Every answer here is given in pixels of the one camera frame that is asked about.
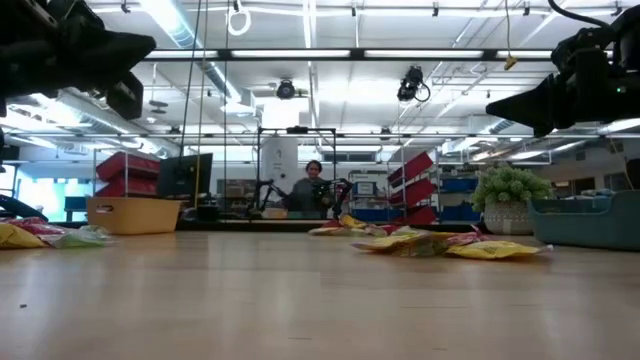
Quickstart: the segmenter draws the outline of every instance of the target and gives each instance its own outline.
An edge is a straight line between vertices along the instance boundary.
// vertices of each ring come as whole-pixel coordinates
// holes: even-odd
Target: teal storage bin
[[[640,251],[640,191],[593,200],[533,200],[536,239],[553,245]]]

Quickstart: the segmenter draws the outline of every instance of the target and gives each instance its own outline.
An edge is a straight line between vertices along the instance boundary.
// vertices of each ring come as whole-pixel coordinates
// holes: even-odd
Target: computer monitor
[[[213,154],[175,157],[160,162],[157,194],[161,198],[193,196],[196,190],[196,169],[200,157],[198,194],[209,193]]]

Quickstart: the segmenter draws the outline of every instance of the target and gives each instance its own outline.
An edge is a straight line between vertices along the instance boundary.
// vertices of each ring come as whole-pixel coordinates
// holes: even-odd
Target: tan storage bin
[[[174,232],[180,201],[145,198],[87,199],[89,224],[102,226],[114,235]]]

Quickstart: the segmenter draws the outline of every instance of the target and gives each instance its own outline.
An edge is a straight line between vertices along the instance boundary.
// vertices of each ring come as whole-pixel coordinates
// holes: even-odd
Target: ceiling
[[[227,1],[203,0],[202,7],[210,8],[211,11],[200,13],[195,11],[198,8],[197,0],[176,0],[175,4],[183,9],[186,22],[197,32],[202,45],[218,49],[356,46],[450,48],[454,44],[457,48],[505,49],[508,44],[507,34],[514,49],[552,49],[559,41],[573,35],[585,25],[557,14],[549,15],[551,12],[546,0],[528,1],[531,8],[536,10],[529,16],[522,15],[525,1],[509,1],[510,26],[507,25],[506,1],[503,0],[439,0],[437,3],[442,12],[438,17],[426,14],[418,16],[420,11],[428,13],[433,7],[421,9],[421,6],[424,7],[429,2],[418,0],[316,0],[315,17],[310,16],[313,20],[309,20],[310,24],[315,22],[315,26],[305,26],[307,18],[300,15],[308,4],[307,1],[309,0],[242,1],[241,5],[251,13],[251,25],[240,36],[230,35],[226,31],[227,12],[220,10],[226,10],[229,6]],[[154,2],[160,4],[167,0]],[[110,30],[153,36],[159,49],[178,48],[159,24],[158,16],[154,18],[136,1],[128,1],[132,10],[128,14],[120,10],[120,1],[87,0],[87,3]],[[311,0],[310,3],[312,8],[314,1]],[[608,0],[566,0],[558,3],[569,6],[573,11],[591,14],[606,14],[615,10],[613,2]],[[356,17],[350,14],[354,4],[358,14]],[[637,1],[619,2],[623,7],[635,4]],[[455,16],[446,15],[446,9],[457,13]],[[615,19],[610,15],[594,17],[607,22]],[[242,17],[234,17],[233,25],[241,27]],[[209,78],[203,76],[197,65],[190,62],[145,62],[137,65],[133,71],[145,85],[145,113],[141,119],[134,120],[134,124],[150,132],[164,133],[172,126],[179,126],[187,133],[195,133],[198,132],[197,124],[201,120],[205,133],[222,132],[222,125],[225,123],[230,133],[254,132],[254,116],[235,116],[230,113],[225,116],[221,110],[223,101],[220,92]],[[408,106],[399,104],[396,98],[400,79],[410,65],[420,65],[428,83],[432,85],[431,99],[419,106],[414,102]],[[305,94],[314,87],[318,104],[315,126],[337,128],[345,133],[377,133],[382,127],[391,127],[393,132],[402,133],[478,133],[483,127],[500,120],[485,114],[484,109],[489,102],[531,89],[555,70],[551,63],[521,62],[509,71],[505,71],[503,65],[473,62],[439,64],[430,61],[318,61],[311,64],[313,72],[317,74],[317,81],[311,83],[307,61],[216,63],[234,88],[252,90],[258,105],[269,106],[268,104],[280,102],[273,91],[273,84],[279,83],[280,79],[291,79],[294,86]],[[155,77],[154,66],[157,66]],[[211,96],[207,96],[207,90],[211,90]],[[148,103],[152,99],[167,103],[167,113],[153,114],[151,111],[155,107]],[[301,125],[312,125],[306,97],[290,101],[290,106],[303,114],[300,117]],[[182,127],[185,108],[186,130]],[[530,133],[531,130],[523,126],[512,126],[504,130],[504,133],[509,132],[523,134]],[[204,145],[216,145],[221,141],[201,139]],[[241,139],[235,144],[250,146],[252,141]],[[444,139],[416,139],[410,146],[430,148],[443,141]],[[195,143],[195,138],[185,141],[187,145]],[[377,139],[341,140],[341,145],[344,146],[379,143]]]

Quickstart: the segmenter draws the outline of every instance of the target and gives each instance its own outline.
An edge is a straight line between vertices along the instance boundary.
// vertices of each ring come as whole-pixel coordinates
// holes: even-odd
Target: table surface
[[[416,259],[349,242],[200,232],[0,252],[0,359],[638,358],[640,254]]]

